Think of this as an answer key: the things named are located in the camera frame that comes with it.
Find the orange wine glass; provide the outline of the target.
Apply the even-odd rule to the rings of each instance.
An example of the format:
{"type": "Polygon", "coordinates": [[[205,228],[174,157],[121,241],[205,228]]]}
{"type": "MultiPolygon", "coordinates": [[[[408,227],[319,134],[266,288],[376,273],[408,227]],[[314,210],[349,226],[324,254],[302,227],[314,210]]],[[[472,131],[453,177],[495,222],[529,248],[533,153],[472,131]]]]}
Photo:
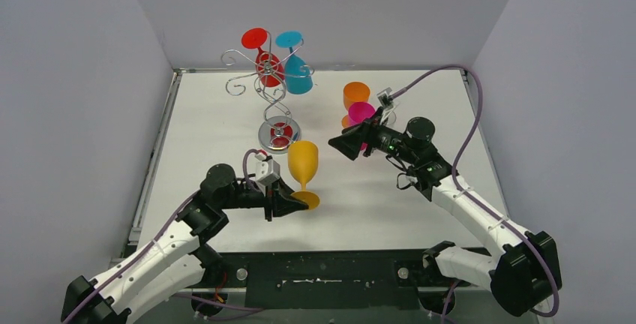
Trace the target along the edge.
{"type": "MultiPolygon", "coordinates": [[[[349,82],[343,87],[343,105],[346,112],[349,112],[350,107],[357,102],[367,102],[371,95],[370,88],[363,82],[349,82]]],[[[343,128],[349,126],[349,115],[346,114],[341,119],[341,125],[343,128]]]]}

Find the red wine glass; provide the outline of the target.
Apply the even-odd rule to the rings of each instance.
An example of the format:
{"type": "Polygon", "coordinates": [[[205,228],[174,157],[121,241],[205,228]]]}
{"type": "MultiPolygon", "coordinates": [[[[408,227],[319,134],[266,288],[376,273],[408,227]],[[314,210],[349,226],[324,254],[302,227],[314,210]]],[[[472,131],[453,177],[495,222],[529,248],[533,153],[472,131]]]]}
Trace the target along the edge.
{"type": "Polygon", "coordinates": [[[270,43],[270,34],[264,28],[251,28],[241,37],[241,45],[245,49],[257,51],[254,63],[261,84],[266,88],[276,88],[284,82],[284,70],[279,58],[264,50],[264,45],[270,43]]]}

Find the yellow wine glass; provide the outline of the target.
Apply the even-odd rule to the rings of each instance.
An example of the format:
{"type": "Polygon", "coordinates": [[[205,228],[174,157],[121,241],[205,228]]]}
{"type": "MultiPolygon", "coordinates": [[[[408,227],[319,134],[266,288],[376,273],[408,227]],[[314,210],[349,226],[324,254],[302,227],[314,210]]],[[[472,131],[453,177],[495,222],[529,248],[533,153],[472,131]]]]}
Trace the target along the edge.
{"type": "Polygon", "coordinates": [[[320,198],[307,189],[319,167],[319,149],[310,141],[297,141],[291,144],[287,152],[287,163],[290,175],[300,184],[300,190],[292,197],[308,205],[309,210],[316,209],[320,198]]]}

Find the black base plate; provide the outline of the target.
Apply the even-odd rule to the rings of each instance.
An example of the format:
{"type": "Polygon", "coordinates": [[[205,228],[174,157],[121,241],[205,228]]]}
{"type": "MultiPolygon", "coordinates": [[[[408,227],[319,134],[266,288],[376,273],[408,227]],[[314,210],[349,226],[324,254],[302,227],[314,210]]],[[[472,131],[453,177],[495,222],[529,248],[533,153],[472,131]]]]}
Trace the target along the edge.
{"type": "Polygon", "coordinates": [[[222,253],[183,292],[242,294],[244,305],[274,309],[415,310],[441,307],[453,280],[424,268],[422,249],[222,253]]]}

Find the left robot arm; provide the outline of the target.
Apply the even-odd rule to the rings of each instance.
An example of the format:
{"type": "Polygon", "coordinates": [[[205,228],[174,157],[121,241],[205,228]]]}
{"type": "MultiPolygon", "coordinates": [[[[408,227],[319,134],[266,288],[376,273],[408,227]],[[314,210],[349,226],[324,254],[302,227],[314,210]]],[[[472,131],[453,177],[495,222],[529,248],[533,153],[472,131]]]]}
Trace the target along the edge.
{"type": "Polygon", "coordinates": [[[199,190],[144,247],[111,269],[90,279],[80,275],[67,286],[61,322],[132,323],[179,290],[217,285],[223,258],[208,242],[229,223],[227,209],[255,208],[271,221],[310,206],[281,178],[253,190],[230,165],[212,166],[199,190]]]}

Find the clear patterned wine glass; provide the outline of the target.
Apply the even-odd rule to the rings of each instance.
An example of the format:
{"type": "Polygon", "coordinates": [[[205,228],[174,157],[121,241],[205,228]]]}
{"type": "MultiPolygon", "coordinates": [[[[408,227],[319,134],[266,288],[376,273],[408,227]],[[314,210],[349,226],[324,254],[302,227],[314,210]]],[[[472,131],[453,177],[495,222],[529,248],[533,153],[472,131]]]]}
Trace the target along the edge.
{"type": "Polygon", "coordinates": [[[393,128],[396,121],[397,121],[397,116],[396,116],[394,108],[387,109],[382,114],[382,121],[381,121],[382,125],[385,125],[389,128],[393,128]]]}

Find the chrome wine glass rack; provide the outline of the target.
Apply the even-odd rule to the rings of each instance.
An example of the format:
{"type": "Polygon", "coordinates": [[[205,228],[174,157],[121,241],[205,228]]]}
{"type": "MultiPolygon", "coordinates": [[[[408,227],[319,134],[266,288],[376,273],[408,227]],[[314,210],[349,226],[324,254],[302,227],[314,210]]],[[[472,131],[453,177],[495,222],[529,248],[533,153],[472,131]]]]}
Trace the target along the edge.
{"type": "MultiPolygon", "coordinates": [[[[264,45],[265,51],[270,51],[276,55],[284,72],[284,58],[290,53],[288,49],[280,48],[276,45],[276,37],[271,37],[271,43],[264,45]]],[[[253,58],[248,57],[243,52],[237,49],[228,49],[221,55],[221,61],[227,67],[233,66],[236,63],[236,56],[248,60],[253,66],[253,73],[242,74],[234,76],[228,79],[225,83],[225,91],[232,96],[243,95],[248,87],[245,84],[245,80],[253,79],[252,88],[258,97],[265,101],[266,106],[262,112],[262,124],[260,125],[257,133],[257,139],[262,149],[271,154],[284,154],[288,151],[291,144],[299,141],[302,137],[302,130],[298,122],[293,118],[292,110],[284,103],[285,99],[290,95],[287,91],[286,80],[276,88],[264,87],[256,72],[253,58]]]]}

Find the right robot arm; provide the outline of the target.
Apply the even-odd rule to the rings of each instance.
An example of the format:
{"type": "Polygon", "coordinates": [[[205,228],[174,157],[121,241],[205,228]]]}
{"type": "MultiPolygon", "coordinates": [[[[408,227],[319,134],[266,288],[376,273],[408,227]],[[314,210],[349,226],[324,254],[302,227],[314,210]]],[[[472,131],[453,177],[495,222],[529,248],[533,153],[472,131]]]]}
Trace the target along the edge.
{"type": "Polygon", "coordinates": [[[398,132],[368,118],[342,130],[328,144],[354,161],[385,154],[424,198],[447,211],[485,248],[485,254],[443,241],[423,253],[422,274],[432,285],[449,278],[488,290],[500,307],[519,317],[535,313],[548,298],[559,303],[563,286],[557,245],[546,232],[533,233],[479,196],[432,143],[432,121],[415,117],[398,132]]]}

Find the magenta wine glass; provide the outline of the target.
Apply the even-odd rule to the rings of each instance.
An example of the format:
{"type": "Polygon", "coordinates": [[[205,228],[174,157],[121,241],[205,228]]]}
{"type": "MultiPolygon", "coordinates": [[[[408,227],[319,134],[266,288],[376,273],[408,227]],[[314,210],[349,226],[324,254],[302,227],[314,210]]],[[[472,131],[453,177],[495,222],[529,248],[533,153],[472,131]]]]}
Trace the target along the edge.
{"type": "Polygon", "coordinates": [[[353,103],[348,109],[348,126],[361,124],[365,119],[371,118],[375,112],[375,108],[368,102],[353,103]]]}

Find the blue wine glass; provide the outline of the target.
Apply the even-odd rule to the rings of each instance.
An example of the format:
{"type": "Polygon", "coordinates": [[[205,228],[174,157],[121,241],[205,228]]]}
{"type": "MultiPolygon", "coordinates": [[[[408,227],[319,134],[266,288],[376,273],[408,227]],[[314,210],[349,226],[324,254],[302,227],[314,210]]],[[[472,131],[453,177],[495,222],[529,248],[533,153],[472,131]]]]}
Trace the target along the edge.
{"type": "Polygon", "coordinates": [[[314,87],[312,69],[296,54],[304,43],[302,34],[299,31],[285,31],[276,37],[275,43],[278,47],[289,50],[283,60],[287,91],[291,95],[308,93],[314,87]]]}

